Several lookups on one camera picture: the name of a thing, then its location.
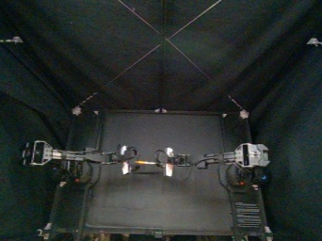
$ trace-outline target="wire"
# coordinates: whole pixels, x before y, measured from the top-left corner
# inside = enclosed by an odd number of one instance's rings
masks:
[[[217,161],[217,162],[214,162],[214,163],[219,163],[219,159],[215,158],[215,156],[214,156],[214,157],[209,157],[209,158],[201,160],[198,163],[194,163],[194,165],[197,166],[198,164],[201,164],[202,162],[205,162],[205,161],[207,161],[207,160],[214,160],[214,161]]]
[[[157,158],[157,161],[158,161],[159,163],[162,163],[162,161],[161,161],[161,159],[159,159],[161,153],[166,154],[166,156],[167,156],[167,153],[166,153],[165,150],[157,150],[157,151],[155,151],[155,158]]]
[[[185,178],[178,178],[181,181],[186,181],[190,176],[191,176],[191,172],[193,172],[193,165],[190,167],[187,167],[187,176]]]

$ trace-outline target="small object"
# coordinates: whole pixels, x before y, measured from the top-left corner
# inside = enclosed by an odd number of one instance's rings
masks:
[[[76,106],[75,108],[72,108],[72,112],[74,112],[74,115],[79,116],[82,114],[80,106]]]
[[[28,142],[23,152],[24,166],[44,166],[52,160],[54,148],[43,140]]]
[[[123,162],[122,165],[123,165],[122,172],[123,172],[123,175],[126,175],[126,174],[129,174],[131,172],[130,164],[129,164],[129,162]]]
[[[146,162],[146,161],[139,160],[139,161],[137,161],[137,164],[142,164],[142,165],[157,165],[158,162]]]
[[[158,109],[155,110],[155,112],[165,114],[167,111],[166,111],[166,109],[163,109],[163,108],[158,108]]]
[[[318,44],[322,44],[322,42],[317,38],[312,38],[308,42],[308,45],[316,45],[316,47]]]
[[[249,118],[249,112],[244,109],[242,111],[241,111],[241,118],[242,119],[248,119]]]
[[[174,149],[173,148],[166,148],[166,154],[167,154],[167,156],[169,157],[174,157],[175,156],[175,154],[174,154]]]
[[[169,164],[169,163],[166,164],[166,169],[165,169],[165,171],[166,171],[166,176],[167,176],[167,177],[173,177],[174,167],[175,167],[175,165]]]
[[[242,144],[235,150],[235,162],[242,168],[265,167],[269,164],[269,148],[264,144]]]
[[[15,44],[16,43],[23,43],[24,41],[22,40],[20,37],[14,37],[12,40],[0,40],[0,42],[14,42]]]
[[[67,184],[67,182],[60,182],[59,186],[63,187]]]
[[[20,37],[16,36],[14,37],[12,42],[16,44],[16,43],[23,43],[24,41],[22,40]]]

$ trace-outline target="black fabric wall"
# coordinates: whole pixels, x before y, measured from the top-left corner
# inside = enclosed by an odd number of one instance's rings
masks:
[[[322,237],[322,48],[294,56],[269,97],[253,112],[256,142],[270,148],[266,188],[274,240]]]
[[[23,167],[20,148],[38,139],[63,148],[70,114],[24,47],[0,45],[0,70],[0,240],[36,240],[36,229],[50,217],[55,182],[48,169]]]

